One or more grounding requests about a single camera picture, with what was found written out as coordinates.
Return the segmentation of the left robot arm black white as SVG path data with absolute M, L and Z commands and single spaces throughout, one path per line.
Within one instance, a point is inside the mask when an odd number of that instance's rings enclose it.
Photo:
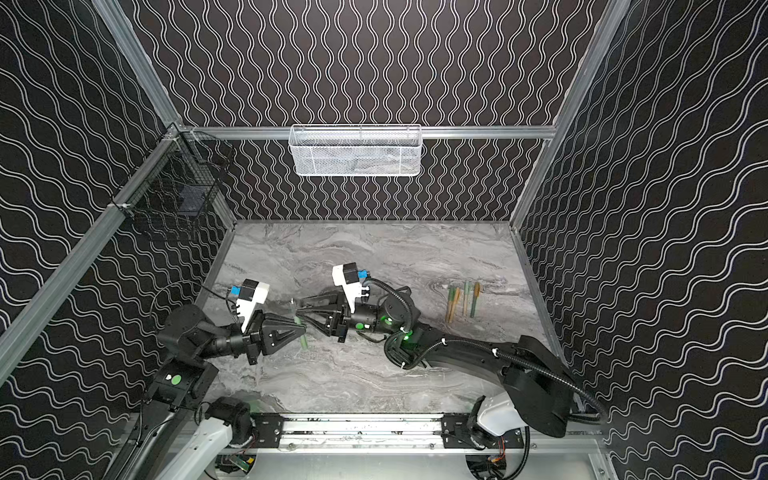
M 175 309 L 158 334 L 167 355 L 139 403 L 133 431 L 108 468 L 109 479 L 198 479 L 227 448 L 262 439 L 248 403 L 207 399 L 214 360 L 245 357 L 256 365 L 306 332 L 303 325 L 255 310 L 245 326 L 217 326 L 196 305 Z

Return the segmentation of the tan pen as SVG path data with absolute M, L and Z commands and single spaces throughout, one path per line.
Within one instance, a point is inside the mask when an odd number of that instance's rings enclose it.
M 452 290 L 450 310 L 449 310 L 449 313 L 448 313 L 448 316 L 447 316 L 447 322 L 448 323 L 452 323 L 453 320 L 456 317 L 456 311 L 457 311 L 457 308 L 458 308 L 458 305 L 459 305 L 459 302 L 460 302 L 460 299 L 461 299 L 461 294 L 462 294 L 462 289 L 461 288 L 455 287 Z
M 453 319 L 454 309 L 456 305 L 457 288 L 450 286 L 448 291 L 448 303 L 446 308 L 445 322 L 450 323 Z
M 463 289 L 463 307 L 462 307 L 462 315 L 464 317 L 468 317 L 470 313 L 470 300 L 471 300 L 471 294 L 472 294 L 472 283 L 470 281 L 464 282 L 464 289 Z

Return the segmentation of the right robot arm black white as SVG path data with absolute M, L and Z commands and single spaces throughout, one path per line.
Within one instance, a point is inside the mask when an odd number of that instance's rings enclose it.
M 341 290 L 304 298 L 297 315 L 328 337 L 345 340 L 351 331 L 383 346 L 397 368 L 448 368 L 502 388 L 476 401 L 469 429 L 475 442 L 528 427 L 561 438 L 571 423 L 599 425 L 607 413 L 579 386 L 564 364 L 539 340 L 493 343 L 446 333 L 421 321 L 409 287 L 376 301 L 348 301 Z

